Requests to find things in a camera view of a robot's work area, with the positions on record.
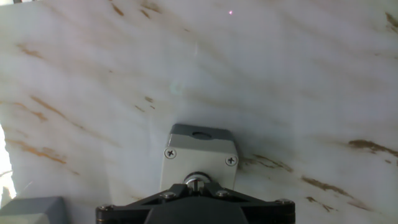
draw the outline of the marble surface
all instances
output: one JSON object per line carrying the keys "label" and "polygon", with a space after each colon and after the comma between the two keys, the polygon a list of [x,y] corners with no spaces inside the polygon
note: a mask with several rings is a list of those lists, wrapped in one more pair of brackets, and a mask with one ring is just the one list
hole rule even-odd
{"label": "marble surface", "polygon": [[2,204],[72,223],[159,191],[174,123],[226,128],[235,190],[297,223],[397,223],[398,2],[48,0],[0,7]]}

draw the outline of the screw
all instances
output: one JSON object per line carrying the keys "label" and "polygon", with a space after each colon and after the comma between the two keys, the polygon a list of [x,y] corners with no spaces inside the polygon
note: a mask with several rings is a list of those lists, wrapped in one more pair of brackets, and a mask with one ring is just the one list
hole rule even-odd
{"label": "screw", "polygon": [[175,149],[173,149],[173,148],[167,148],[167,149],[164,151],[164,156],[165,156],[166,158],[168,158],[168,159],[174,159],[176,155],[177,155],[177,152],[176,152]]}
{"label": "screw", "polygon": [[235,166],[237,162],[238,162],[238,158],[236,156],[228,156],[225,159],[225,163],[229,166]]}
{"label": "screw", "polygon": [[293,201],[291,201],[291,200],[289,200],[289,199],[286,199],[286,198],[278,199],[278,200],[276,200],[275,202],[278,203],[278,204],[281,204],[281,205],[294,203]]}
{"label": "screw", "polygon": [[174,192],[164,192],[160,195],[162,198],[170,199],[175,197]]}
{"label": "screw", "polygon": [[226,190],[219,190],[219,191],[216,192],[216,195],[217,195],[218,197],[226,197],[226,196],[229,195],[229,193],[228,193],[228,191],[226,191]]}
{"label": "screw", "polygon": [[109,210],[113,210],[114,205],[111,204],[104,204],[99,206],[98,208],[102,211],[109,211]]}

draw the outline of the brown vein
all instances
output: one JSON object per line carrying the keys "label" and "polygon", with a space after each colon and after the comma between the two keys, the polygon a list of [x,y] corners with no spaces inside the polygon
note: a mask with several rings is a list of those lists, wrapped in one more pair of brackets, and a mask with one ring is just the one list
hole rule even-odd
{"label": "brown vein", "polygon": [[325,205],[324,203],[320,203],[320,202],[316,201],[313,197],[306,197],[306,199],[307,199],[309,202],[316,202],[316,203],[320,204],[320,205],[321,205],[326,211],[328,211],[328,212],[330,212],[330,210],[334,210],[334,208],[332,208],[332,207],[330,207],[330,206],[327,206],[327,205]]}
{"label": "brown vein", "polygon": [[149,103],[153,103],[154,99],[152,99],[151,97],[145,96],[145,100],[148,101]]}
{"label": "brown vein", "polygon": [[28,50],[28,49],[26,48],[26,44],[17,44],[17,47],[19,47],[19,49],[20,49],[22,52],[24,52],[25,54],[27,54],[27,55],[30,55],[30,56],[33,56],[33,57],[37,57],[37,58],[40,58],[40,59],[44,59],[44,58],[39,54],[38,51],[36,51],[36,50]]}
{"label": "brown vein", "polygon": [[149,14],[146,11],[144,11],[143,9],[141,9],[140,11],[143,13],[143,15],[145,15],[148,19],[150,19],[150,16],[149,16]]}
{"label": "brown vein", "polygon": [[112,3],[113,9],[120,15],[120,16],[124,16],[124,13]]}
{"label": "brown vein", "polygon": [[36,156],[39,156],[39,157],[46,157],[46,158],[48,158],[48,159],[51,159],[51,160],[53,160],[53,161],[55,161],[55,162],[59,162],[59,163],[61,163],[61,164],[66,164],[67,162],[65,162],[65,161],[63,161],[63,160],[61,160],[61,159],[59,159],[59,158],[57,158],[57,157],[54,157],[53,155],[50,155],[50,154],[47,154],[47,153],[45,153],[45,152],[40,152],[40,151],[38,151],[36,148],[34,148],[34,147],[32,147],[32,146],[29,146],[28,144],[26,144],[24,141],[15,141],[15,140],[10,140],[10,139],[6,139],[6,142],[7,143],[9,143],[9,144],[17,144],[17,145],[19,145],[19,147],[23,150],[23,151],[25,151],[25,152],[30,152],[30,153],[32,153],[32,154],[35,154]]}
{"label": "brown vein", "polygon": [[376,144],[372,141],[367,141],[367,140],[362,140],[362,139],[357,139],[357,140],[353,140],[350,141],[348,143],[352,148],[355,149],[370,149],[372,150],[372,152],[376,153],[377,151],[380,152],[388,152],[389,154],[395,156],[398,158],[398,151],[394,151],[392,149],[389,149],[387,147],[381,146],[379,144]]}
{"label": "brown vein", "polygon": [[308,184],[311,184],[312,186],[318,187],[318,188],[320,188],[320,189],[322,189],[322,190],[324,190],[324,191],[326,191],[326,190],[332,190],[332,191],[334,191],[334,192],[336,192],[336,193],[339,193],[339,194],[341,194],[341,195],[344,195],[344,196],[347,196],[347,197],[350,197],[350,198],[354,198],[354,197],[351,196],[349,193],[345,192],[343,189],[338,188],[338,187],[335,187],[335,186],[333,186],[333,185],[325,184],[325,183],[322,183],[322,182],[320,182],[320,181],[317,181],[317,180],[315,180],[315,179],[308,178],[308,177],[305,177],[305,176],[302,176],[301,179],[302,179],[304,182],[306,182],[306,183],[308,183]]}
{"label": "brown vein", "polygon": [[28,111],[31,114],[35,115],[36,117],[38,117],[40,119],[40,122],[44,122],[46,120],[48,120],[41,112],[35,112],[30,110],[28,107],[26,107],[25,105],[23,105],[22,103],[14,103],[14,102],[4,102],[4,103],[8,103],[11,105],[16,105],[21,107],[24,111]]}
{"label": "brown vein", "polygon": [[114,141],[111,140],[110,138],[107,138],[107,137],[105,137],[105,136],[102,136],[102,135],[100,135],[100,134],[98,134],[98,133],[96,133],[96,132],[94,132],[94,131],[88,130],[88,129],[86,129],[85,127],[83,127],[82,125],[79,125],[79,124],[77,124],[77,123],[75,123],[75,122],[69,120],[63,113],[59,112],[59,110],[55,109],[54,107],[48,105],[46,102],[42,101],[40,98],[38,98],[38,97],[36,97],[36,96],[30,96],[30,97],[32,98],[32,100],[36,101],[38,104],[42,105],[44,108],[46,108],[46,109],[48,109],[48,110],[50,110],[50,111],[53,111],[54,113],[57,113],[57,114],[60,115],[63,119],[65,119],[66,121],[68,121],[68,122],[71,123],[72,125],[74,125],[74,126],[80,128],[82,131],[85,131],[85,132],[89,133],[90,135],[92,135],[92,136],[94,136],[94,137],[96,137],[96,138],[102,139],[102,140],[104,140],[104,141],[106,141],[106,142],[108,142],[108,143],[110,143],[110,144],[112,144],[112,145],[114,145],[114,146],[116,146],[116,147],[120,147],[120,145],[119,145],[118,143],[114,142]]}
{"label": "brown vein", "polygon": [[318,188],[320,188],[320,189],[322,189],[324,191],[332,190],[332,191],[334,191],[336,193],[339,193],[339,194],[344,195],[346,197],[352,198],[353,201],[352,202],[348,202],[348,204],[350,204],[352,206],[355,206],[355,207],[358,207],[358,208],[362,208],[362,209],[365,209],[367,211],[373,211],[372,208],[369,208],[363,202],[361,202],[360,200],[354,198],[352,195],[350,195],[349,193],[347,193],[346,191],[344,191],[343,189],[341,189],[339,187],[336,187],[336,186],[333,186],[333,185],[330,185],[330,184],[325,184],[325,183],[322,183],[322,182],[320,182],[318,180],[311,179],[311,178],[308,178],[308,177],[305,177],[305,176],[302,176],[301,179],[304,182],[306,182],[308,184],[311,184],[312,186],[318,187]]}
{"label": "brown vein", "polygon": [[293,172],[294,171],[291,167],[289,167],[288,165],[284,164],[283,162],[276,162],[276,161],[273,161],[272,159],[268,159],[265,156],[260,156],[260,155],[256,155],[256,154],[253,154],[253,155],[256,158],[258,158],[258,159],[265,159],[265,160],[267,160],[267,161],[269,161],[269,162],[271,162],[271,163],[273,163],[275,165],[275,166],[265,165],[264,163],[258,161],[258,163],[262,164],[265,167],[269,167],[269,168],[280,167],[282,169],[285,169],[287,172]]}
{"label": "brown vein", "polygon": [[162,11],[160,10],[160,7],[156,3],[153,3],[153,2],[148,3],[147,0],[144,0],[142,2],[141,6],[146,8],[146,9],[150,9],[150,10],[152,10],[154,12],[157,12],[157,13],[160,13],[160,14],[162,13]]}
{"label": "brown vein", "polygon": [[387,21],[394,27],[398,28],[398,20],[396,18],[394,18],[394,16],[392,16],[391,14],[389,14],[388,12],[386,12],[386,18]]}
{"label": "brown vein", "polygon": [[135,105],[135,107],[137,108],[137,109],[139,109],[141,112],[145,112],[143,109],[141,109],[139,106],[137,106],[137,105]]}

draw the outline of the white surface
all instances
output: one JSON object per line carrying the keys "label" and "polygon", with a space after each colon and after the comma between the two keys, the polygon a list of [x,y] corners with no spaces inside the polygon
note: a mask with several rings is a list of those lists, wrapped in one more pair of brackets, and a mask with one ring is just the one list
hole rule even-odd
{"label": "white surface", "polygon": [[397,1],[141,5],[0,7],[17,197],[63,196],[73,223],[94,223],[97,205],[158,192],[179,122],[232,131],[235,190],[295,201],[297,223],[397,223],[398,34],[386,16],[398,18]]}
{"label": "white surface", "polygon": [[44,213],[0,216],[1,224],[50,224]]}
{"label": "white surface", "polygon": [[173,184],[181,184],[193,172],[204,172],[222,187],[234,189],[238,166],[226,164],[227,158],[238,156],[234,142],[171,134],[168,148],[174,149],[176,156],[173,159],[163,157],[160,191],[169,189]]}

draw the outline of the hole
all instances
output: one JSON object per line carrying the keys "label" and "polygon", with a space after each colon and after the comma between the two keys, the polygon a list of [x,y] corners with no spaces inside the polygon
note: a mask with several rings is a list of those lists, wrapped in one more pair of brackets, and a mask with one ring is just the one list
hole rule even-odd
{"label": "hole", "polygon": [[211,135],[199,131],[192,133],[192,136],[197,139],[211,139]]}

